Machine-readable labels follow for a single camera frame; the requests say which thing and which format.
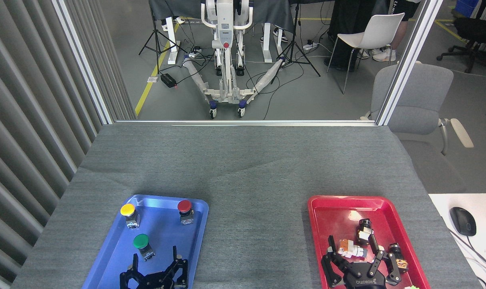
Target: red tray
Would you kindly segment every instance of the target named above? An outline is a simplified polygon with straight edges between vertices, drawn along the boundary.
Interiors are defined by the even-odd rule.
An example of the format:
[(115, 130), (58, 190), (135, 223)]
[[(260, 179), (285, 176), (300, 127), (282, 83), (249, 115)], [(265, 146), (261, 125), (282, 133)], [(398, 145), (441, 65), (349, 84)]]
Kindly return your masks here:
[[(409, 241), (407, 233), (402, 225), (397, 211), (393, 204), (379, 196), (312, 196), (307, 202), (309, 218), (311, 219), (314, 248), (318, 260), (318, 270), (322, 279), (322, 288), (328, 289), (327, 280), (322, 269), (320, 260), (327, 253), (329, 246), (327, 238), (334, 236), (336, 246), (339, 240), (347, 238), (355, 240), (355, 229), (362, 218), (369, 218), (372, 222), (372, 229), (375, 231), (377, 243), (386, 249), (391, 243), (398, 243), (405, 260), (409, 264), (409, 271), (403, 273), (402, 282), (396, 286), (386, 284), (388, 289), (404, 289), (415, 285), (420, 289), (430, 289), (429, 282), (421, 269), (416, 254)], [(372, 262), (374, 258), (371, 250), (366, 257), (349, 259), (352, 261)], [(341, 271), (333, 264), (334, 272), (342, 276)], [(379, 271), (388, 274), (384, 262), (381, 262)], [(344, 285), (336, 286), (337, 289), (344, 289)]]

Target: vertical blind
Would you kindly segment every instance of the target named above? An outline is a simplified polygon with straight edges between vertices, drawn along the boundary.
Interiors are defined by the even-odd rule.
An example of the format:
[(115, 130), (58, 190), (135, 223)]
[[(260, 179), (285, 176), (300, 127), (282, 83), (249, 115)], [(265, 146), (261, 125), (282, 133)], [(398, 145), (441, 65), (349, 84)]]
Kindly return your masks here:
[[(67, 2), (110, 117), (134, 119), (96, 0)], [(0, 0), (0, 288), (9, 288), (99, 132), (100, 112), (48, 0)]]

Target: red button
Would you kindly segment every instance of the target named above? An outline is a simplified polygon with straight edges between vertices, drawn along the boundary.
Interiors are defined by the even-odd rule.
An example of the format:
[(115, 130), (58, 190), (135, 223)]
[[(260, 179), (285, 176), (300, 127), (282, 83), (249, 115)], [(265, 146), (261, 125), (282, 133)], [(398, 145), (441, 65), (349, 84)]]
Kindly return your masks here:
[(187, 213), (190, 211), (191, 209), (191, 202), (186, 200), (186, 199), (183, 199), (182, 201), (179, 202), (179, 204), (177, 205), (177, 209), (179, 210), (179, 212), (181, 213)]

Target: tripod stand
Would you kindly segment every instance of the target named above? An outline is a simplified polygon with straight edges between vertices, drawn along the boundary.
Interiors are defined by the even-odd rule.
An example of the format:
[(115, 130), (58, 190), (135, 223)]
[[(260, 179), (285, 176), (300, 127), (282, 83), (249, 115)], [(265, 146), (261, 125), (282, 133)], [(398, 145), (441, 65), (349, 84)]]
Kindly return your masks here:
[[(309, 64), (309, 65), (311, 65), (312, 69), (316, 72), (316, 74), (318, 74), (318, 76), (321, 77), (320, 73), (316, 70), (316, 68), (311, 63), (311, 61), (309, 61), (309, 59), (307, 58), (307, 56), (304, 53), (304, 51), (302, 50), (302, 48), (295, 41), (295, 37), (296, 37), (296, 24), (298, 23), (298, 8), (299, 7), (300, 7), (300, 3), (297, 2), (296, 7), (295, 7), (295, 24), (293, 25), (293, 38), (291, 39), (291, 42), (289, 42), (289, 44), (286, 46), (286, 48), (282, 51), (282, 53), (280, 53), (278, 55), (277, 58), (279, 58), (281, 56), (284, 56), (285, 57), (284, 65), (285, 64), (290, 64), (290, 63)], [(294, 51), (295, 46), (298, 48), (298, 50), (300, 50), (300, 53), (302, 53), (302, 56), (307, 60), (307, 62), (293, 60), (293, 51)]]
[[(157, 61), (156, 62), (156, 65), (157, 65), (157, 75), (159, 75), (159, 56), (161, 54), (165, 53), (166, 51), (169, 51), (170, 49), (172, 49), (174, 47), (179, 48), (180, 50), (184, 51), (184, 53), (186, 53), (186, 54), (188, 54), (188, 52), (185, 51), (182, 47), (180, 47), (180, 45), (178, 43), (172, 41), (166, 35), (164, 35), (159, 30), (157, 30), (157, 26), (155, 25), (155, 22), (157, 20), (155, 18), (155, 15), (153, 14), (152, 6), (150, 7), (150, 13), (151, 13), (151, 16), (152, 16), (153, 31), (152, 31), (152, 34), (150, 34), (150, 36), (148, 37), (147, 41), (145, 42), (145, 45), (141, 48), (140, 53), (138, 53), (138, 55), (140, 55), (145, 48), (148, 48), (151, 51), (154, 51), (155, 52), (156, 61)], [(159, 43), (159, 36), (158, 36), (158, 34), (160, 34), (162, 37), (164, 37), (168, 41), (170, 41), (170, 47), (168, 47), (168, 48), (166, 48), (164, 50), (161, 50), (161, 44)], [(148, 42), (150, 41), (150, 39), (152, 39), (152, 36), (153, 35), (155, 35), (155, 49), (153, 49), (152, 47), (147, 46)]]

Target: yellow button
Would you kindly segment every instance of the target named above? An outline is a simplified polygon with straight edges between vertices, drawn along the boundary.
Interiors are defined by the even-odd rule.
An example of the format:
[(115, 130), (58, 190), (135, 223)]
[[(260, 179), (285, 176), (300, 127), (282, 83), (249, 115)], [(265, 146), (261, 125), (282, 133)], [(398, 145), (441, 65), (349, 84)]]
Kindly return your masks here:
[(125, 204), (123, 207), (120, 209), (120, 214), (123, 216), (130, 216), (133, 214), (135, 210), (135, 207), (133, 204)]

